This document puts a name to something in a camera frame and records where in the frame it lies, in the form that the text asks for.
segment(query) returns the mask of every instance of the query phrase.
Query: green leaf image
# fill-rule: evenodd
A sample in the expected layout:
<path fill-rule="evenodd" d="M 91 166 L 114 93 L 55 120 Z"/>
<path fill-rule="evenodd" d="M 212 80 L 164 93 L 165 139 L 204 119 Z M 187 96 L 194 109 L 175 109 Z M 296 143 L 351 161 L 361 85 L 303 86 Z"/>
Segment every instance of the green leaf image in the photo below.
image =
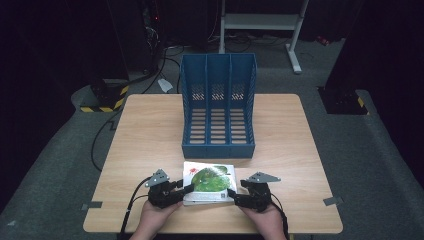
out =
<path fill-rule="evenodd" d="M 231 186 L 225 166 L 204 168 L 191 179 L 196 192 L 219 192 Z"/>

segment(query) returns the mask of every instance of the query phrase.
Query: slotted compartment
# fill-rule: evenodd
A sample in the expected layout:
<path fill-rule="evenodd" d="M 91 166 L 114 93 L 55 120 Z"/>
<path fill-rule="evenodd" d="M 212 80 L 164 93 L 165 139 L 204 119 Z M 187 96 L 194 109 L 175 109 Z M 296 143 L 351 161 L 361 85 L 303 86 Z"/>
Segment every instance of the slotted compartment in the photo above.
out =
<path fill-rule="evenodd" d="M 256 81 L 254 54 L 182 58 L 185 158 L 251 158 Z"/>

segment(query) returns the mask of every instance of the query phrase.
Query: black wire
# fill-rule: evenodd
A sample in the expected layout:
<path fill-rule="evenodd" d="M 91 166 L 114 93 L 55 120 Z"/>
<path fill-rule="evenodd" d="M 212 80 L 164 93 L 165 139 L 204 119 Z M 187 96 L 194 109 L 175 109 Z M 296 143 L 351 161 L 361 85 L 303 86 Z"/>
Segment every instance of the black wire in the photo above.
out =
<path fill-rule="evenodd" d="M 275 208 L 277 208 L 277 210 L 280 212 L 281 215 L 281 219 L 283 220 L 283 231 L 284 231 L 284 236 L 286 236 L 286 239 L 289 239 L 289 225 L 287 222 L 287 216 L 284 213 L 283 207 L 281 205 L 280 200 L 278 200 L 278 198 L 271 193 L 271 195 L 277 200 L 277 202 L 280 204 L 280 206 L 278 206 L 277 204 L 275 204 L 274 202 L 271 202 L 272 205 L 274 205 Z"/>
<path fill-rule="evenodd" d="M 138 197 L 134 198 L 133 203 L 135 202 L 135 200 L 140 199 L 140 198 L 142 198 L 142 197 L 147 197 L 147 196 L 149 196 L 149 195 L 141 195 L 141 196 L 138 196 Z"/>
<path fill-rule="evenodd" d="M 162 71 L 163 71 L 163 67 L 165 66 L 165 58 L 166 58 L 166 49 L 164 50 L 164 53 L 163 53 L 163 62 L 162 62 L 162 66 L 161 66 L 161 68 L 159 69 L 159 72 L 156 74 L 156 76 L 155 76 L 155 78 L 153 79 L 153 81 L 150 83 L 150 85 L 141 93 L 141 94 L 144 94 L 144 93 L 146 93 L 152 86 L 153 86 L 153 83 L 155 83 L 156 82 L 156 80 L 158 79 L 158 77 L 159 77 L 159 75 L 162 73 Z"/>
<path fill-rule="evenodd" d="M 172 59 L 172 58 L 165 58 L 166 60 L 169 60 L 169 61 L 172 61 L 172 62 L 174 62 L 175 64 L 177 64 L 178 65 L 178 69 L 180 69 L 180 64 L 177 62 L 177 61 L 175 61 L 174 59 Z M 178 74 L 178 80 L 177 80 L 177 94 L 178 93 L 180 93 L 179 92 L 179 88 L 180 88 L 180 74 Z"/>
<path fill-rule="evenodd" d="M 135 201 L 136 199 L 138 199 L 138 198 L 139 198 L 139 197 L 138 197 L 138 198 L 135 198 L 135 195 L 137 194 L 137 192 L 138 192 L 138 190 L 140 189 L 140 187 L 141 187 L 141 186 L 142 186 L 145 182 L 149 181 L 149 180 L 150 180 L 150 178 L 151 178 L 151 177 L 148 177 L 148 178 L 144 179 L 143 181 L 141 181 L 141 182 L 138 184 L 138 186 L 135 188 L 134 193 L 133 193 L 133 195 L 131 196 L 131 200 L 130 200 L 130 202 L 128 203 L 127 211 L 126 211 L 126 213 L 125 213 L 125 217 L 124 217 L 124 220 L 123 220 L 123 222 L 122 222 L 121 232 L 119 233 L 119 239 L 120 239 L 120 240 L 124 239 L 124 236 L 125 236 L 125 228 L 127 227 L 128 218 L 130 217 L 130 212 L 131 212 L 131 209 L 132 209 L 132 205 L 133 205 L 134 201 Z"/>
<path fill-rule="evenodd" d="M 99 131 L 97 131 L 96 136 L 94 137 L 93 143 L 91 144 L 91 162 L 93 163 L 94 167 L 99 170 L 99 172 L 102 171 L 102 169 L 96 164 L 96 161 L 94 160 L 94 147 L 96 145 L 96 141 L 97 138 L 99 137 L 100 133 L 102 132 L 103 128 L 106 127 L 106 125 L 108 123 L 110 123 L 110 131 L 115 131 L 116 127 L 114 127 L 115 121 L 111 121 L 114 117 L 116 117 L 118 114 L 120 114 L 122 112 L 122 109 L 120 109 L 119 111 L 117 111 L 112 117 L 110 117 L 103 125 L 102 127 L 99 129 Z"/>
<path fill-rule="evenodd" d="M 181 45 L 181 48 L 182 48 L 182 50 L 180 52 L 177 52 L 177 53 L 174 53 L 174 54 L 171 54 L 171 55 L 166 55 L 166 56 L 167 57 L 174 57 L 174 56 L 180 55 L 181 53 L 183 53 L 185 51 L 185 46 Z"/>

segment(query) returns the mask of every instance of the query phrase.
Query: yellow and black hazard tape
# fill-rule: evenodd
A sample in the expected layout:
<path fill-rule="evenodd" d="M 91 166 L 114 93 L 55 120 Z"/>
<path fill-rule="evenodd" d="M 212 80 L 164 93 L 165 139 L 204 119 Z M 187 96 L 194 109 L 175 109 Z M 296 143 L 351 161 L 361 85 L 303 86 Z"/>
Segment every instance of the yellow and black hazard tape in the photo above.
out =
<path fill-rule="evenodd" d="M 124 103 L 125 95 L 128 92 L 129 86 L 122 88 L 119 98 L 114 105 L 111 106 L 80 106 L 82 112 L 114 112 L 118 111 Z"/>
<path fill-rule="evenodd" d="M 361 110 L 365 113 L 365 111 L 366 111 L 366 114 L 364 114 L 364 115 L 369 115 L 370 114 L 370 112 L 367 110 L 367 108 L 365 107 L 365 103 L 364 103 L 364 101 L 362 100 L 362 98 L 361 97 L 358 97 L 358 103 L 359 103 L 359 107 L 361 107 Z"/>

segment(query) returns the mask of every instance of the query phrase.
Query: hand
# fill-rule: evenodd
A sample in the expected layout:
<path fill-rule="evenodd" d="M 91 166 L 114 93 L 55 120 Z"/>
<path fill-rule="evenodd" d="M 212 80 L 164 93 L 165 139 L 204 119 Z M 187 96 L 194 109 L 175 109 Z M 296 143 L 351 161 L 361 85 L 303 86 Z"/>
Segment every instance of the hand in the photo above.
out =
<path fill-rule="evenodd" d="M 256 225 L 265 240 L 287 240 L 284 236 L 283 221 L 277 208 L 270 204 L 263 212 L 239 207 Z"/>
<path fill-rule="evenodd" d="M 149 201 L 146 201 L 141 210 L 140 223 L 130 240 L 153 239 L 157 232 L 163 227 L 168 217 L 181 205 L 183 205 L 183 202 L 160 209 L 153 206 Z"/>

